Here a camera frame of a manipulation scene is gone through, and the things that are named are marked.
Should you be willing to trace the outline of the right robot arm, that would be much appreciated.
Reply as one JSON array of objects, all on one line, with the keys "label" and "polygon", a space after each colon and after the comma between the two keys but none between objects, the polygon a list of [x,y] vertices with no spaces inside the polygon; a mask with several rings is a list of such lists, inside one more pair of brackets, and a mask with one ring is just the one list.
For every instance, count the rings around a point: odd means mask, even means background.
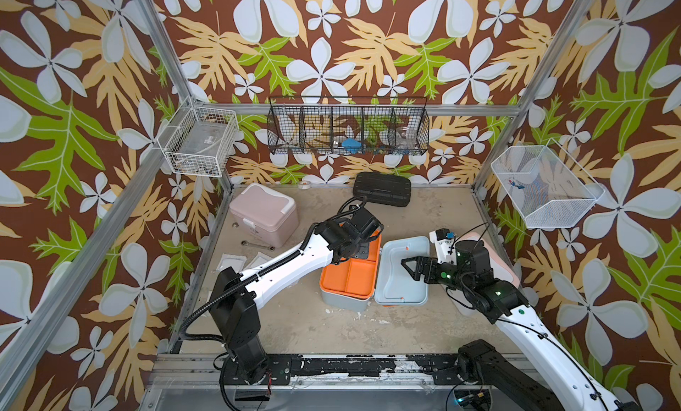
[{"label": "right robot arm", "polygon": [[459,290],[471,308],[497,326],[546,382],[540,386],[496,350],[474,341],[459,348],[457,372],[465,382],[498,388],[525,410],[637,410],[590,376],[542,324],[528,299],[492,269],[481,240],[436,242],[434,258],[405,258],[401,264],[414,281]]}]

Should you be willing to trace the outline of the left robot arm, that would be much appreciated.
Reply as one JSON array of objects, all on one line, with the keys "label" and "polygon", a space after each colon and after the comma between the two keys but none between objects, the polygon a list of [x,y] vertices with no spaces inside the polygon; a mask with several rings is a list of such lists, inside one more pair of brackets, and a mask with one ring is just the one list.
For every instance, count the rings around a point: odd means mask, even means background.
[{"label": "left robot arm", "polygon": [[181,323],[184,341],[220,343],[248,384],[261,381],[269,369],[269,357],[259,339],[259,311],[273,297],[307,274],[339,265],[375,242],[383,224],[367,210],[368,198],[354,196],[328,219],[314,223],[303,241],[289,251],[254,269],[236,273],[227,268],[218,275],[207,304]]}]

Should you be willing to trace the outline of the grey box orange handle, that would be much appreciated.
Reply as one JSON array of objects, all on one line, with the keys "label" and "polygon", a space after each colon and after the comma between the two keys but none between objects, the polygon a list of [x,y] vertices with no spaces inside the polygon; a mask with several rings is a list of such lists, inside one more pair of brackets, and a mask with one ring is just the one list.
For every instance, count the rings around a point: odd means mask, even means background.
[{"label": "grey box orange handle", "polygon": [[351,258],[322,270],[321,296],[328,306],[362,313],[370,301],[381,306],[423,306],[428,286],[415,281],[402,266],[406,258],[428,257],[425,236],[371,245],[366,258]]}]

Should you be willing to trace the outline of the white gauze packet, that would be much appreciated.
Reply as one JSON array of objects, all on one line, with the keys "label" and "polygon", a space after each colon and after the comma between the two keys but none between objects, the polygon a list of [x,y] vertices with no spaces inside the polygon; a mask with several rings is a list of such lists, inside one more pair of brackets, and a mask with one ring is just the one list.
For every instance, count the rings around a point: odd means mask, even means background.
[{"label": "white gauze packet", "polygon": [[271,260],[271,256],[258,252],[257,255],[247,264],[246,269],[260,267]]},{"label": "white gauze packet", "polygon": [[223,270],[231,268],[237,274],[240,273],[246,266],[247,258],[245,256],[231,255],[223,253],[220,258],[219,264],[216,268],[217,273],[223,272]]}]

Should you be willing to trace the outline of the white and salmon first aid box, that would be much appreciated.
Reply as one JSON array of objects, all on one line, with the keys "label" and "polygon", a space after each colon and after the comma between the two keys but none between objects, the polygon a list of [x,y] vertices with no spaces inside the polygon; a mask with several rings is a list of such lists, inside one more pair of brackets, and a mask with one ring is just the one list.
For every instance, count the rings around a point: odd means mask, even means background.
[{"label": "white and salmon first aid box", "polygon": [[[492,245],[489,245],[486,240],[482,240],[481,244],[489,253],[494,277],[500,280],[509,281],[509,283],[512,283],[514,287],[519,288],[521,286],[520,278],[514,272],[514,269],[512,269],[512,267],[510,267],[510,265],[508,265],[507,262],[498,255],[496,249]],[[449,296],[452,296],[450,300],[463,316],[469,317],[475,314],[475,310],[471,309],[472,305],[465,298],[462,291],[447,290],[447,293]]]}]

